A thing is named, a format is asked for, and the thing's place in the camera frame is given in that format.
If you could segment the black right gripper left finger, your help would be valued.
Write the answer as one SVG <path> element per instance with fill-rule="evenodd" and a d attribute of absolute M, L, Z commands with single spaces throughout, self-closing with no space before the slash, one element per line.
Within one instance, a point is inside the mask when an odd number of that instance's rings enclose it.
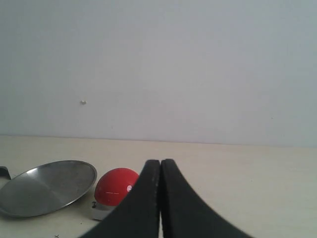
<path fill-rule="evenodd" d="M 132 190 L 85 238 L 157 238 L 159 236 L 160 162 L 147 160 Z"/>

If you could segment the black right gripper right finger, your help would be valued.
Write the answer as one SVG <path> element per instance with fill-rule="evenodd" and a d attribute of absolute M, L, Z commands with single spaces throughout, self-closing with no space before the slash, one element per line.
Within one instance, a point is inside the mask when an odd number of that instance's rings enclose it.
<path fill-rule="evenodd" d="M 160 209 L 165 238 L 249 238 L 192 189 L 173 159 L 160 168 Z"/>

